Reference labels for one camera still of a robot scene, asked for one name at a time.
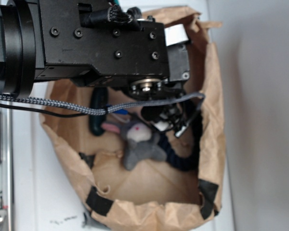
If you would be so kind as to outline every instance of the white surface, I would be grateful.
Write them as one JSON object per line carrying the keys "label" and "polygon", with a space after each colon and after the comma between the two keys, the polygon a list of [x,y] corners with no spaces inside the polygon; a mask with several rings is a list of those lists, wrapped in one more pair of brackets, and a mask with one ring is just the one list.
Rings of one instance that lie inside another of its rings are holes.
{"label": "white surface", "polygon": [[[120,3],[125,9],[135,6],[135,1],[131,0],[121,0]],[[190,5],[204,13],[201,16],[202,20],[208,19],[205,0],[137,1],[137,6],[143,11],[171,5]],[[36,84],[32,96],[43,97],[45,89],[45,83]],[[38,114],[13,112],[13,153],[15,230],[81,230],[84,220],[83,206],[60,167],[50,140],[39,124]],[[224,230],[234,230],[227,172],[223,210],[214,221],[197,229],[197,231]]]}
{"label": "white surface", "polygon": [[209,0],[237,231],[289,231],[289,1]]}

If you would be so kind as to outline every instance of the robotic arm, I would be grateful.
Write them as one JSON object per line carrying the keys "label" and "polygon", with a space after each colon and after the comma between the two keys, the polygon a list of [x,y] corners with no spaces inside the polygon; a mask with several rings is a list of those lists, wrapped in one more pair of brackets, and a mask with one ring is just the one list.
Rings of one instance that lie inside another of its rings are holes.
{"label": "robotic arm", "polygon": [[[10,0],[0,5],[0,92],[14,98],[41,81],[71,79],[80,87],[112,87],[141,100],[180,98],[189,79],[184,44],[166,46],[164,25],[124,13],[107,0]],[[187,126],[177,104],[149,121]]]}

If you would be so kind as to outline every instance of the paper bag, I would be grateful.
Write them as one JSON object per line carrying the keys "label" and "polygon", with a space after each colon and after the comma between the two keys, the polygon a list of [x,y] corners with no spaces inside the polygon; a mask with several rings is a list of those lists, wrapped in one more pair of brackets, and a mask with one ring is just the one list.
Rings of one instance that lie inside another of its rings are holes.
{"label": "paper bag", "polygon": [[[166,26],[184,24],[191,39],[187,46],[191,78],[186,91],[201,90],[202,137],[198,170],[179,171],[165,162],[143,160],[133,171],[122,166],[125,142],[115,133],[96,137],[89,131],[88,117],[41,116],[41,123],[57,157],[79,198],[95,220],[114,231],[187,231],[213,219],[221,209],[225,139],[223,94],[217,50],[207,30],[220,23],[201,22],[199,13],[188,7],[151,12]],[[49,84],[47,98],[83,106],[90,105],[92,88],[77,88],[69,80]],[[120,91],[109,90],[111,104],[130,102]],[[50,108],[56,113],[64,109]],[[179,156],[193,147],[191,131],[169,141]],[[79,153],[93,156],[92,169]]]}

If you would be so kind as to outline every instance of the gray plush toy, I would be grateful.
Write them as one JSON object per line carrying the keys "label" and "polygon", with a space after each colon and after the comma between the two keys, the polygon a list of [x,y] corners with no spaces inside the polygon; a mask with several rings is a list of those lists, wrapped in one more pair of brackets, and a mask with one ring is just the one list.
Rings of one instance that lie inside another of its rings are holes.
{"label": "gray plush toy", "polygon": [[138,120],[132,120],[124,125],[104,122],[101,127],[120,134],[127,141],[123,157],[126,170],[132,170],[139,161],[145,159],[166,161],[167,154],[158,146],[159,134],[152,132],[144,123]]}

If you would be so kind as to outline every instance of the plush toy ear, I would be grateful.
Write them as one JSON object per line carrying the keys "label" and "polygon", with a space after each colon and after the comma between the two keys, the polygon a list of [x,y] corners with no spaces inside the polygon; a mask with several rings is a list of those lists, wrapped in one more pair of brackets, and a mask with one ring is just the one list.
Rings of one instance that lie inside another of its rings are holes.
{"label": "plush toy ear", "polygon": [[119,124],[103,122],[101,124],[101,128],[104,129],[105,131],[111,131],[111,132],[114,132],[116,134],[120,134],[120,125]]}

